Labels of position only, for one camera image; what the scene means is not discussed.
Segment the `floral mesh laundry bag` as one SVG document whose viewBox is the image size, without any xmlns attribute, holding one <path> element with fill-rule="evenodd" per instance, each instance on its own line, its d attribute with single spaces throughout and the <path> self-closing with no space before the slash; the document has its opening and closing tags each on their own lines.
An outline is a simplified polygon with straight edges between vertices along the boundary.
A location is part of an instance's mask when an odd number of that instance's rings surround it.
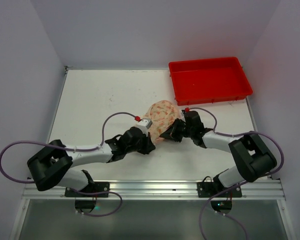
<svg viewBox="0 0 300 240">
<path fill-rule="evenodd" d="M 148 132 L 150 133 L 152 143 L 157 145 L 164 140 L 160 135 L 164 133 L 176 119 L 181 118 L 181 111 L 172 102 L 161 100 L 152 104 L 142 117 L 152 121 Z"/>
</svg>

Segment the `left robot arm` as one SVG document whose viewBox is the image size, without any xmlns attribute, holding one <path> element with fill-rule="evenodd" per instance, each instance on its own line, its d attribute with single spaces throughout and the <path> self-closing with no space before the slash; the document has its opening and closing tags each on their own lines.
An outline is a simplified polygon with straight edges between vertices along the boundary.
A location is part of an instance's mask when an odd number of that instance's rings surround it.
<svg viewBox="0 0 300 240">
<path fill-rule="evenodd" d="M 148 155 L 156 149 L 151 134 L 143 133 L 138 127 L 131 127 L 124 134 L 107 139 L 96 150 L 64 150 L 61 140 L 51 142 L 28 161 L 27 166 L 38 191 L 47 191 L 55 186 L 72 188 L 77 191 L 92 191 L 93 179 L 87 170 L 74 167 L 92 163 L 113 163 L 122 160 L 127 154 Z"/>
</svg>

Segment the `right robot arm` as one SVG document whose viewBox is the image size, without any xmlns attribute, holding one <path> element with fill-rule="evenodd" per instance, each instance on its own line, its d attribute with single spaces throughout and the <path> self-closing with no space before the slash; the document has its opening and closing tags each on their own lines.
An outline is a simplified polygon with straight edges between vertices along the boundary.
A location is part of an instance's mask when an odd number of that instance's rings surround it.
<svg viewBox="0 0 300 240">
<path fill-rule="evenodd" d="M 252 183 L 277 166 L 277 160 L 262 138 L 254 131 L 238 136 L 217 133 L 204 127 L 198 112 L 184 111 L 184 119 L 176 119 L 160 137 L 181 142 L 190 138 L 196 146 L 230 153 L 234 166 L 217 174 L 202 188 L 215 195 L 242 182 Z"/>
</svg>

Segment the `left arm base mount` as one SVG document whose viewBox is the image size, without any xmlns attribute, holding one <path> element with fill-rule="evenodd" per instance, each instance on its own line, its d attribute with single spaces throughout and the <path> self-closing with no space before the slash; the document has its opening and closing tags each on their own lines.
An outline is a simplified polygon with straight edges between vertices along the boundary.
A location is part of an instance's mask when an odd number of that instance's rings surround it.
<svg viewBox="0 0 300 240">
<path fill-rule="evenodd" d="M 109 196 L 108 191 L 110 190 L 110 183 L 107 181 L 95 181 L 94 185 L 88 185 L 84 189 L 77 191 L 74 191 L 71 188 L 66 188 L 64 196 L 67 198 L 107 198 Z"/>
</svg>

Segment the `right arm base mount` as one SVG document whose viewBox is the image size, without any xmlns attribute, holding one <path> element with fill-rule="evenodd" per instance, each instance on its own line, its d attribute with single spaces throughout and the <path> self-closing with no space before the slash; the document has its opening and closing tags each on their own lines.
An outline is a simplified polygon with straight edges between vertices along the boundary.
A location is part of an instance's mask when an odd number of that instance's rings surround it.
<svg viewBox="0 0 300 240">
<path fill-rule="evenodd" d="M 197 195 L 199 198 L 210 198 L 214 195 L 217 195 L 218 198 L 241 198 L 243 196 L 242 190 L 240 187 L 224 191 L 225 188 L 219 183 L 214 182 L 210 176 L 206 176 L 202 181 L 196 183 Z"/>
</svg>

